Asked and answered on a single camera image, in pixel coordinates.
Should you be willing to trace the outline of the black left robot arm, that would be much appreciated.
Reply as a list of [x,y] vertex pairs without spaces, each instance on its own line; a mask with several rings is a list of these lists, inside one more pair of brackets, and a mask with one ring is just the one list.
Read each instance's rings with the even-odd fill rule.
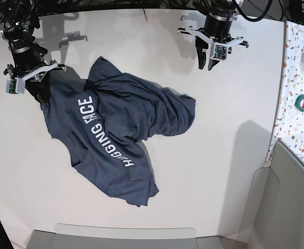
[[232,46],[249,47],[243,37],[230,36],[232,22],[237,19],[234,3],[230,1],[197,1],[194,8],[205,16],[204,26],[191,31],[195,36],[199,69],[208,64],[210,71],[219,62],[227,59],[232,52]]

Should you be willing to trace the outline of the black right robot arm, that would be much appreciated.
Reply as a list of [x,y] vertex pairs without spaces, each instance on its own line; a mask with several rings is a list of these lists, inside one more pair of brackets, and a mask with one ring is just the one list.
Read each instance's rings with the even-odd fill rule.
[[37,13],[39,1],[11,1],[0,21],[0,34],[8,43],[13,64],[8,64],[4,75],[8,75],[7,93],[19,94],[27,90],[34,99],[45,104],[50,99],[49,71],[58,66],[49,64],[44,56],[48,50],[41,47],[33,36],[40,28]]

